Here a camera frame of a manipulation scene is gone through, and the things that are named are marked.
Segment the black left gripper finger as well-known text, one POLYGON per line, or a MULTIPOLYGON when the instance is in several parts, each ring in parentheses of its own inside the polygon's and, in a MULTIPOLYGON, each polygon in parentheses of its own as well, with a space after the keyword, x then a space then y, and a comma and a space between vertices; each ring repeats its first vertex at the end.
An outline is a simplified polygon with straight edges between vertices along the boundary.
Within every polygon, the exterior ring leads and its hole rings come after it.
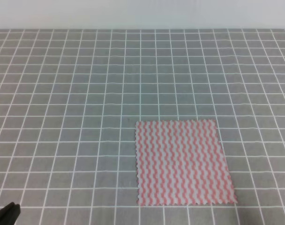
POLYGON ((20 204, 11 202, 0 209, 0 225, 14 225, 21 213, 20 204))

